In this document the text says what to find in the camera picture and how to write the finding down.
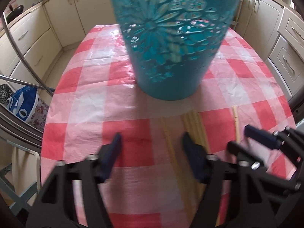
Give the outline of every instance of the blue plastic bag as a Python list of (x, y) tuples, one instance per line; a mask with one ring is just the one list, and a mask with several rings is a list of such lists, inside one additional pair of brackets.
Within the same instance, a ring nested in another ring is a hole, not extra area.
[(38, 98), (37, 88), (23, 87), (7, 99), (9, 101), (7, 109), (21, 120), (29, 122), (35, 113)]

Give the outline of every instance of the white cabinet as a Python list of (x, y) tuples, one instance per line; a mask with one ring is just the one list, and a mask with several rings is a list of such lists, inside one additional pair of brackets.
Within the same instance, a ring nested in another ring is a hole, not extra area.
[(116, 24), (110, 0), (74, 0), (85, 33), (96, 25)]
[(251, 14), (253, 12), (254, 1), (255, 0), (244, 0), (242, 3), (240, 16), (238, 19), (237, 26), (235, 28), (235, 31), (241, 37), (244, 37), (247, 26), (249, 24), (249, 20), (250, 20)]
[(48, 0), (44, 6), (62, 47), (84, 39), (74, 0)]
[(304, 60), (304, 22), (290, 9), (284, 8), (278, 31)]
[[(20, 51), (25, 54), (49, 28), (43, 8), (38, 7), (12, 25), (10, 31)], [(9, 76), (19, 62), (19, 58), (6, 34), (0, 38), (0, 55), (0, 71)]]
[(276, 82), (279, 84), (280, 88), (282, 89), (285, 97), (287, 100), (292, 98), (291, 91), (289, 90), (289, 87), (287, 86), (284, 78), (282, 77), (280, 71), (276, 68), (275, 64), (271, 61), (271, 59), (267, 58), (265, 61), (265, 64), (271, 71), (273, 77), (275, 78)]
[(267, 59), (277, 40), (283, 8), (273, 0), (255, 0), (244, 39), (263, 61)]
[(280, 36), (269, 57), (284, 78), (292, 95), (304, 84), (304, 62), (291, 45)]
[[(24, 57), (35, 73), (42, 79), (60, 50), (60, 44), (58, 43), (53, 31), (49, 29), (33, 44)], [(37, 84), (34, 77), (32, 77), (21, 61), (18, 63), (10, 77)], [(15, 89), (22, 87), (22, 85), (15, 83), (11, 83), (11, 85)]]

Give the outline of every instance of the black bag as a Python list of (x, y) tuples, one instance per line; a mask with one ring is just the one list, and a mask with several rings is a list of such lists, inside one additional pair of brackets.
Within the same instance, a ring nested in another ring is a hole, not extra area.
[(7, 84), (2, 84), (0, 86), (0, 103), (5, 107), (7, 106), (6, 100), (13, 96), (14, 92)]

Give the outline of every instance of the table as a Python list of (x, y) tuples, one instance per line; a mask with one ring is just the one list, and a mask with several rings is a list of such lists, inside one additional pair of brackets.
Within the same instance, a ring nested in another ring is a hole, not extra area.
[[(162, 121), (171, 134), (194, 214), (198, 200), (181, 148), (185, 131), (181, 115), (198, 112), (211, 153), (229, 160), (225, 148), (228, 141), (235, 139), (234, 105), (238, 107), (241, 134), (247, 124), (271, 132), (287, 125), (295, 127), (271, 72), (233, 30), (227, 32), (197, 92), (183, 100), (162, 101), (146, 95), (136, 85), (118, 26), (96, 26), (76, 50), (52, 99), (43, 136), (42, 182), (56, 161), (81, 161), (109, 143), (119, 131), (123, 136), (122, 153), (111, 178), (100, 187), (114, 227), (188, 227)], [(243, 136), (241, 139), (242, 145), (248, 147)], [(280, 152), (252, 141), (250, 148), (264, 158), (273, 174), (283, 178), (292, 175), (294, 167)], [(81, 185), (76, 182), (74, 187), (78, 218), (86, 224)], [(221, 221), (228, 189), (224, 185)]]

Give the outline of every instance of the floor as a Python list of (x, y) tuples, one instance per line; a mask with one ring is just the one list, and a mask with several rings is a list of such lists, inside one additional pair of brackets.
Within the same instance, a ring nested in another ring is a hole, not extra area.
[[(58, 82), (63, 74), (63, 71), (65, 70), (67, 64), (69, 63), (70, 59), (74, 55), (74, 52), (76, 51), (77, 47), (71, 50), (64, 51), (58, 61), (56, 62), (55, 66), (51, 70), (48, 78), (45, 81), (45, 84), (50, 88), (56, 88), (58, 85)], [(52, 97), (46, 92), (41, 91), (40, 97), (48, 104), (50, 105)]]

